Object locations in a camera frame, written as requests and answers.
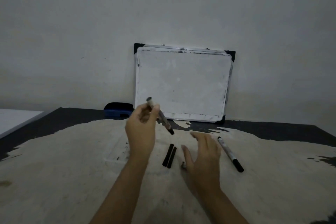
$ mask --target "white marker with black cap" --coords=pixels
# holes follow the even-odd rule
[[[230,148],[225,144],[223,138],[221,138],[220,136],[217,138],[218,142],[220,143],[220,145],[222,146],[223,150],[225,151],[225,153],[228,155],[228,157],[231,159],[233,165],[237,168],[238,172],[242,173],[244,172],[244,168],[241,166],[241,164],[239,163],[238,159],[233,155],[232,151],[230,150]]]

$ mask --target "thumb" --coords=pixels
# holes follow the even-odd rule
[[[194,161],[191,158],[190,151],[185,145],[181,145],[181,147],[184,154],[185,164],[187,166],[187,171],[191,171],[191,169],[194,167]]]
[[[149,116],[149,119],[148,119],[150,123],[155,123],[156,122],[159,111],[160,111],[160,105],[154,105],[154,107],[152,108],[152,110],[150,112],[150,116]]]

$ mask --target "white wall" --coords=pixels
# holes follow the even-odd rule
[[[335,0],[0,0],[0,107],[132,102],[133,43],[235,50],[227,117],[336,135]]]

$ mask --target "whiteboard surface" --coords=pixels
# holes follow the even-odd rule
[[[151,96],[167,118],[221,120],[231,56],[138,48],[135,105]]]

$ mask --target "whiteboard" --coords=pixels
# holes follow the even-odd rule
[[[168,119],[222,120],[233,64],[231,55],[145,45],[137,49],[135,58],[135,106],[152,97]]]

